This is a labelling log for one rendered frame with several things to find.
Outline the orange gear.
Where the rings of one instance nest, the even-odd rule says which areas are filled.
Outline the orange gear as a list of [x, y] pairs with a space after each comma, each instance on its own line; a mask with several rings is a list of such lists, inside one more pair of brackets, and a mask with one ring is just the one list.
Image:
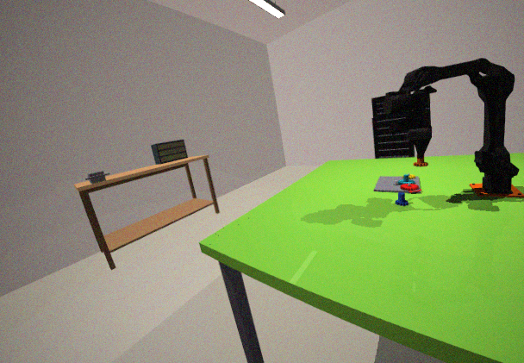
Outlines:
[[419, 159], [418, 154], [417, 154], [417, 162], [414, 163], [414, 166], [419, 166], [419, 167], [428, 166], [428, 163], [424, 162], [424, 155], [422, 159]]

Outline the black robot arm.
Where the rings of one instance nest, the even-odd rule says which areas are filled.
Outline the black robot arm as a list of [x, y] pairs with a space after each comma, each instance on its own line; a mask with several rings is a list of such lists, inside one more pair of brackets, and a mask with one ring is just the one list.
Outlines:
[[[482, 76], [480, 74], [486, 74]], [[514, 90], [515, 75], [504, 66], [480, 58], [450, 66], [423, 66], [408, 72], [399, 91], [385, 93], [385, 114], [430, 108], [430, 95], [437, 90], [431, 85], [446, 78], [467, 75], [477, 87], [484, 102], [483, 147], [475, 151], [476, 166], [484, 172], [482, 187], [489, 194], [511, 191], [512, 178], [519, 169], [510, 163], [510, 153], [504, 146], [506, 99]], [[421, 87], [427, 86], [424, 89]], [[414, 91], [413, 94], [410, 94]]]

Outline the teal gear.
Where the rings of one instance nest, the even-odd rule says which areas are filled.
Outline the teal gear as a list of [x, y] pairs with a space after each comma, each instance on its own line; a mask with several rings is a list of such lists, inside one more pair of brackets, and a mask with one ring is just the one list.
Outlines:
[[398, 180], [397, 183], [399, 185], [405, 185], [405, 184], [415, 184], [415, 181], [414, 180], [411, 180], [409, 179], [409, 174], [405, 174], [403, 175], [403, 179], [402, 180]]

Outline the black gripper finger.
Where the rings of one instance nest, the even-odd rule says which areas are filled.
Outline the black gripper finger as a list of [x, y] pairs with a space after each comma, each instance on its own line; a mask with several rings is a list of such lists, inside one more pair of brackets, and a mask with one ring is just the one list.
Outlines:
[[409, 140], [412, 141], [415, 144], [415, 148], [418, 154], [419, 159], [423, 158], [424, 153], [427, 150], [427, 146], [430, 142], [431, 138], [426, 139], [417, 139], [417, 140]]

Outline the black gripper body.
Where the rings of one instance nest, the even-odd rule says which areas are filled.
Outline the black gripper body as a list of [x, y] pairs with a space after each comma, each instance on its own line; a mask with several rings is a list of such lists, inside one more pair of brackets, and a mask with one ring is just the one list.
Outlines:
[[409, 111], [411, 130], [407, 132], [407, 140], [432, 138], [430, 108]]

